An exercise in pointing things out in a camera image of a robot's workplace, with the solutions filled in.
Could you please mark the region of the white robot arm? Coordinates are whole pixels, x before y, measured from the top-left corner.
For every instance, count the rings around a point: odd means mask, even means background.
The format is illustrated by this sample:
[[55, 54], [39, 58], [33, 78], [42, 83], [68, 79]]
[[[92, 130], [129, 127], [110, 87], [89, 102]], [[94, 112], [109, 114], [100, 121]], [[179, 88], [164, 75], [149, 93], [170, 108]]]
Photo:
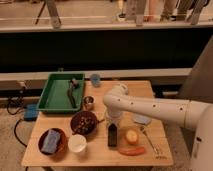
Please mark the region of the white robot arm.
[[103, 96], [110, 119], [128, 111], [195, 132], [189, 171], [213, 171], [213, 104], [193, 100], [144, 98], [128, 95], [125, 84], [116, 84]]

